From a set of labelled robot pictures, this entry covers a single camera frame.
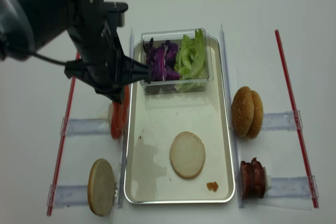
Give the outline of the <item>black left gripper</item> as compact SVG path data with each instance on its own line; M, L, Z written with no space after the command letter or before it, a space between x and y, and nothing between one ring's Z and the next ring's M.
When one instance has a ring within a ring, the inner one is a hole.
M107 2L104 7L107 11L98 21L98 30L90 31L83 22L67 30L80 59L67 63L65 75L69 79L77 78L113 102L123 103L123 85L138 81L151 83L151 67L125 56L123 85L113 83L110 75L115 73L117 64L112 58L122 54L117 27L124 26L124 13L128 10L128 4Z

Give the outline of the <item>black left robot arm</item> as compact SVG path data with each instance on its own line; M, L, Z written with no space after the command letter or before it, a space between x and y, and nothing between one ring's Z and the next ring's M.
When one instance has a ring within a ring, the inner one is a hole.
M128 5L105 0L1 0L1 59L25 61L67 32L80 58L52 60L67 78L76 78L114 102L124 87L151 81L149 66L127 57L117 28Z

